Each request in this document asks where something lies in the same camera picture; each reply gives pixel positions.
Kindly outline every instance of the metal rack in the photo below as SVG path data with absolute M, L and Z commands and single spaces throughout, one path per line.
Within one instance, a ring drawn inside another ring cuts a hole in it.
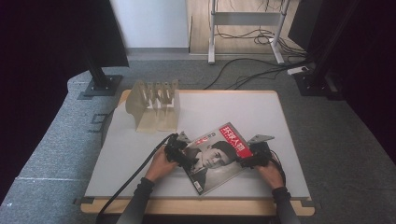
M 271 48 L 278 63 L 284 63 L 282 55 L 277 47 L 283 22 L 289 7 L 290 0 L 285 0 L 280 12 L 217 12 L 216 1 L 212 0 L 210 15 L 210 38 L 208 62 L 215 63 L 215 26 L 216 25 L 265 25 L 276 26 L 274 38 L 270 38 Z

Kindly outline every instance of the power strip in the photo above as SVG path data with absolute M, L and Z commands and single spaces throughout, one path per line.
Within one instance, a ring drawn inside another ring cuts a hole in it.
M 296 68 L 289 69 L 288 74 L 295 75 L 295 74 L 304 73 L 307 71 L 309 71 L 309 68 L 302 66 L 302 67 L 296 67 Z

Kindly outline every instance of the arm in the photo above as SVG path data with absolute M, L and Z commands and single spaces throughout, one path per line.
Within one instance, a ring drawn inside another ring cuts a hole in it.
M 164 147 L 158 149 L 145 177 L 141 178 L 140 184 L 137 185 L 137 188 L 134 191 L 134 197 L 126 206 L 117 224 L 142 223 L 143 215 L 145 214 L 146 206 L 149 201 L 149 195 L 152 192 L 155 182 L 170 174 L 176 166 L 176 162 L 169 162 L 166 159 Z
M 284 186 L 282 176 L 276 166 L 270 161 L 267 166 L 255 166 L 255 168 L 272 189 L 280 222 L 282 224 L 299 224 L 300 220 L 290 203 L 290 193 Z

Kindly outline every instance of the magazine cover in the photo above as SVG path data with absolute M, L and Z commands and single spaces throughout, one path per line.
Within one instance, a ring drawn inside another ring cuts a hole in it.
M 184 153 L 196 160 L 191 169 L 185 171 L 199 195 L 243 171 L 244 168 L 236 162 L 237 157 L 251 156 L 248 143 L 230 122 L 189 143 Z

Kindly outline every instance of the white wall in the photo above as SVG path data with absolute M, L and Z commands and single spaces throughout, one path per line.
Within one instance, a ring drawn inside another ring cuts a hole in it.
M 110 0 L 125 48 L 187 48 L 186 0 Z

